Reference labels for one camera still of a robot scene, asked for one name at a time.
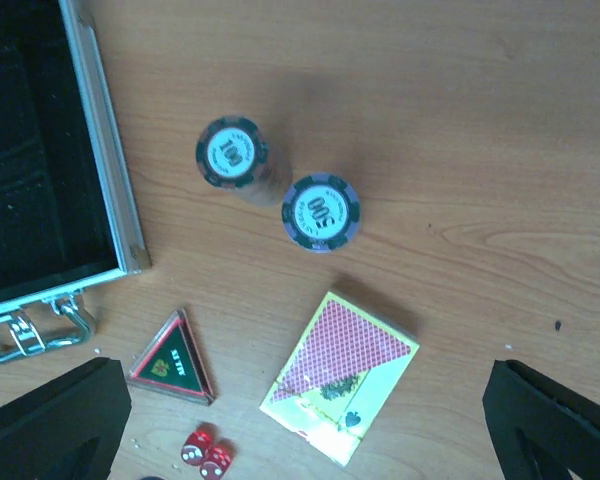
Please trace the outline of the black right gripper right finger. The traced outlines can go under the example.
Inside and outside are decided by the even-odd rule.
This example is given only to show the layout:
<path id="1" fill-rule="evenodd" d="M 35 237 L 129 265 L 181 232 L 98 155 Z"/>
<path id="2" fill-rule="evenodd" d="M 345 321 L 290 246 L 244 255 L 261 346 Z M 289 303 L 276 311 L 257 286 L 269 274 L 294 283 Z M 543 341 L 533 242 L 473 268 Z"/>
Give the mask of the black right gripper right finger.
<path id="1" fill-rule="evenodd" d="M 496 360 L 482 398 L 506 479 L 600 479 L 600 405 L 517 360 Z"/>

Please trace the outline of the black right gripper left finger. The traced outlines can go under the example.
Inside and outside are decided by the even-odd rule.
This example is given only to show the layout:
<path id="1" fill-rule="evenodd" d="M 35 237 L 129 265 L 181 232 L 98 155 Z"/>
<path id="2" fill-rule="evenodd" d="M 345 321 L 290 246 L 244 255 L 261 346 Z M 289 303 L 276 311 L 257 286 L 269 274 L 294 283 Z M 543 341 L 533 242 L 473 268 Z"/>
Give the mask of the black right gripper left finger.
<path id="1" fill-rule="evenodd" d="M 106 479 L 131 412 L 121 362 L 94 358 L 0 407 L 0 479 Z"/>

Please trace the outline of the playing card deck box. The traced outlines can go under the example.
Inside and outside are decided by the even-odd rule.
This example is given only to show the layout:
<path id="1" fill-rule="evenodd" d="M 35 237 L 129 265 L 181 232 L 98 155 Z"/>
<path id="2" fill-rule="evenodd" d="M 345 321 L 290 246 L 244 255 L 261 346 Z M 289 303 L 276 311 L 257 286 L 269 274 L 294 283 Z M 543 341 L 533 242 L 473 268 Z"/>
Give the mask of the playing card deck box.
<path id="1" fill-rule="evenodd" d="M 259 409 L 346 466 L 418 349 L 396 324 L 329 291 Z"/>

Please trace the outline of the aluminium poker case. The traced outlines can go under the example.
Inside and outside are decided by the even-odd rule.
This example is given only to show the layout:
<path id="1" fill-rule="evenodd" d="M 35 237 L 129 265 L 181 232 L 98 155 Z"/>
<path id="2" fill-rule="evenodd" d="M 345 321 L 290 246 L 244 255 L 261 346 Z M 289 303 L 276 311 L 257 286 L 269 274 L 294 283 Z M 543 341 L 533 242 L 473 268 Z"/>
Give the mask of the aluminium poker case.
<path id="1" fill-rule="evenodd" d="M 0 364 L 88 341 L 90 287 L 150 265 L 86 1 L 0 1 Z"/>

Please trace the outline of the purple 500 chip stack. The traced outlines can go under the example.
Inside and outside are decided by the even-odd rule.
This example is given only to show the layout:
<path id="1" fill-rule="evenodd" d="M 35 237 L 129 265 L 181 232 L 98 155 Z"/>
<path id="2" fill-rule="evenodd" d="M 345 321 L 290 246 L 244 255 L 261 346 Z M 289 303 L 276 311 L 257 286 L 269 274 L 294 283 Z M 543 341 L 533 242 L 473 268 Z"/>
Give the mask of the purple 500 chip stack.
<path id="1" fill-rule="evenodd" d="M 330 253 L 355 238 L 361 205 L 348 181 L 335 174 L 316 172 L 289 188 L 281 218 L 295 244 L 313 253 Z"/>

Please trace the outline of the orange 100 chip stack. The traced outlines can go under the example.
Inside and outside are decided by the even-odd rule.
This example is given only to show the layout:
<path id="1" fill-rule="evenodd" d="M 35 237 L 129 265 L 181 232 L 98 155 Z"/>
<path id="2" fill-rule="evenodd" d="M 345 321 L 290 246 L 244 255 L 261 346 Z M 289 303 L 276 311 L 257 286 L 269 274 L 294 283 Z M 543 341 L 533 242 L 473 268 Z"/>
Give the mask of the orange 100 chip stack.
<path id="1" fill-rule="evenodd" d="M 260 207 L 282 202 L 292 170 L 259 127 L 244 116 L 222 116 L 201 132 L 196 165 L 208 184 Z"/>

